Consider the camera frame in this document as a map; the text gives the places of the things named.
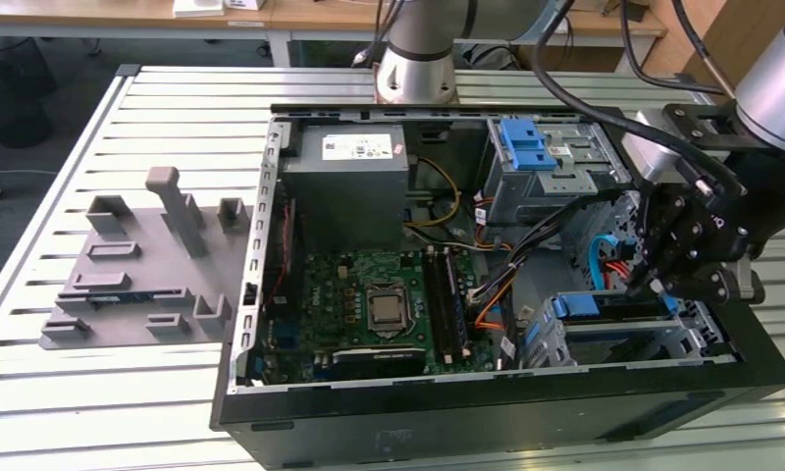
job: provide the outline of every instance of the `metal table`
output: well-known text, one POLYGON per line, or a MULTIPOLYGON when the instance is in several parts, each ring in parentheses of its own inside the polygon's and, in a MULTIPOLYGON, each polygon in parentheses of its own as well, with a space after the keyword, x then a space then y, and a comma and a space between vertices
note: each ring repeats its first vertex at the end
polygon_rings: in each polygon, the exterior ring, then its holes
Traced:
MULTIPOLYGON (((627 111, 692 99, 633 78, 557 78, 583 98, 627 111)), ((462 103, 556 103, 528 74, 460 72, 458 83, 462 103)), ((38 329, 90 228, 82 212, 94 195, 121 194, 128 205, 153 207, 145 171, 174 165, 180 187, 201 206, 225 196, 250 204, 270 103, 366 103, 370 97, 364 71, 145 67, 136 77, 114 78, 0 275, 1 470, 258 469, 233 440, 206 427, 220 344, 44 351, 38 329)), ((756 313, 785 355, 785 232, 756 269, 768 284, 756 313)), ((785 391, 649 442, 369 468, 571 463, 581 470, 679 471, 715 464, 761 469, 765 462, 785 470, 785 391)))

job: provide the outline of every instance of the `orange wire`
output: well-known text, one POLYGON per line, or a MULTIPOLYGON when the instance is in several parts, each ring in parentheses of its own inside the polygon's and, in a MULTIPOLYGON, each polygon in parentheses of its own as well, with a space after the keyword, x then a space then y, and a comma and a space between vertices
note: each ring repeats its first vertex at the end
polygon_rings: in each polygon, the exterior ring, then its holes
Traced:
MULTIPOLYGON (((473 244, 480 248, 494 248, 493 243, 485 243, 482 241, 482 239, 480 238, 481 232, 482 232, 482 226, 477 226, 476 231, 473 232, 473 244)), ((512 245, 505 242, 500 244, 500 247, 506 250, 512 250, 512 245)))
POLYGON ((497 294, 494 294, 494 297, 492 297, 492 300, 488 301, 488 304, 485 304, 485 307, 482 308, 482 310, 480 311, 480 315, 476 316, 476 320, 473 321, 473 325, 477 328, 481 328, 484 326, 492 326, 488 328, 494 328, 493 326, 498 326, 498 324, 492 324, 490 322, 484 323, 482 319, 485 319, 485 314, 488 314, 488 310, 492 308, 492 306, 494 305, 494 303, 500 300, 500 298, 502 297, 502 295, 506 293, 506 290, 509 289, 509 286, 512 285, 512 282, 514 281, 514 279, 517 278, 517 274, 512 277, 512 279, 504 284, 504 286, 500 288, 500 290, 497 291, 497 294))
POLYGON ((624 280, 628 278, 628 269, 624 266, 611 262, 607 262, 605 266, 615 270, 624 280))
POLYGON ((625 265, 625 262, 613 262, 613 264, 619 266, 619 268, 621 268, 627 274, 631 274, 631 270, 628 269, 628 265, 625 265))

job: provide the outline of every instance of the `floor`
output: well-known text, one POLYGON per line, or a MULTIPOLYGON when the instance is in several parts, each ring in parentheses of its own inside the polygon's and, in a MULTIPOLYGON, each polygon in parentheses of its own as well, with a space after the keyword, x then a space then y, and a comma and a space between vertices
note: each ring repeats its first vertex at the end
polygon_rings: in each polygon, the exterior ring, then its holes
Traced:
MULTIPOLYGON (((78 39, 38 41, 58 89, 41 101, 54 135, 38 146, 13 150, 0 146, 0 171, 57 172, 98 105, 120 64, 166 66, 270 66, 256 48, 261 41, 105 39, 102 54, 89 57, 78 39)), ((0 269, 14 249, 53 176, 0 174, 0 269)))

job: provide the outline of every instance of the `gray plastic block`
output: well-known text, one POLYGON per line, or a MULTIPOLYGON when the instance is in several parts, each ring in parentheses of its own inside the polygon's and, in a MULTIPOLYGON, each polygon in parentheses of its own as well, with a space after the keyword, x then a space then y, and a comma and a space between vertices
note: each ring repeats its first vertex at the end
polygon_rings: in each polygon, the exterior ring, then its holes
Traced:
POLYGON ((205 331, 221 334, 230 317, 233 317, 233 308, 224 294, 218 296, 218 305, 214 312, 209 308, 204 298, 197 296, 197 300, 194 301, 194 320, 200 323, 200 327, 205 331))
POLYGON ((148 316, 145 329, 156 337, 176 337, 186 334, 188 324, 180 314, 152 314, 148 316))
POLYGON ((42 332, 44 348, 221 341, 224 325, 240 304, 250 219, 241 201, 228 201, 200 208, 198 218, 190 213, 197 205, 182 205, 205 248, 194 258, 180 231, 166 226, 165 208, 130 210, 118 197, 94 200, 97 213, 92 214, 106 212, 121 231, 88 235, 69 282, 54 300, 50 319, 56 324, 42 332), (178 321, 164 317, 174 315, 178 321), (57 324, 70 318, 81 322, 78 330, 57 324), (177 327, 162 327, 164 319, 177 327))
POLYGON ((82 340, 92 332, 90 326, 73 317, 49 319, 40 332, 52 340, 82 340))
POLYGON ((96 304, 86 299, 86 296, 78 298, 58 297, 54 299, 54 305, 60 308, 61 312, 69 312, 72 314, 96 311, 96 304))
POLYGON ((188 288, 177 289, 172 294, 157 294, 154 301, 166 307, 190 306, 194 304, 194 296, 188 288))
POLYGON ((128 289, 130 278, 118 273, 80 273, 73 279, 74 289, 128 289))
POLYGON ((96 243, 88 250, 88 257, 94 261, 116 258, 138 258, 140 254, 140 245, 136 242, 96 243))
POLYGON ((120 218, 130 214, 130 208, 121 196, 97 196, 88 209, 88 220, 100 235, 124 235, 120 218))
POLYGON ((200 236, 197 219, 192 216, 192 205, 186 201, 178 188, 180 172, 174 167, 154 167, 148 172, 145 187, 157 193, 162 205, 166 208, 168 222, 176 229, 185 250, 192 258, 206 254, 206 245, 200 236))
POLYGON ((221 198, 218 202, 218 222, 224 233, 246 231, 249 216, 245 202, 240 198, 221 198))

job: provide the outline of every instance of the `yellow wire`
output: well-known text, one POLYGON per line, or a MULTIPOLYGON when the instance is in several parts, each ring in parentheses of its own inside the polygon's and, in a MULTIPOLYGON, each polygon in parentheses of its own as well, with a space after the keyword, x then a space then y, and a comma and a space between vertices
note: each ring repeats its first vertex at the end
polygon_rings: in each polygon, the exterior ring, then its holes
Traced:
POLYGON ((412 223, 404 223, 404 225, 409 228, 422 228, 425 226, 436 226, 437 224, 442 224, 445 221, 448 221, 457 215, 457 211, 460 210, 460 190, 457 189, 457 184, 454 183, 454 180, 450 178, 450 175, 448 175, 448 173, 442 170, 442 168, 438 165, 433 163, 432 160, 424 157, 418 157, 418 162, 424 162, 430 167, 433 167, 433 170, 436 170, 442 176, 442 178, 448 181, 448 184, 450 185, 450 188, 454 191, 454 206, 452 207, 450 212, 440 219, 434 219, 433 221, 413 221, 412 223))

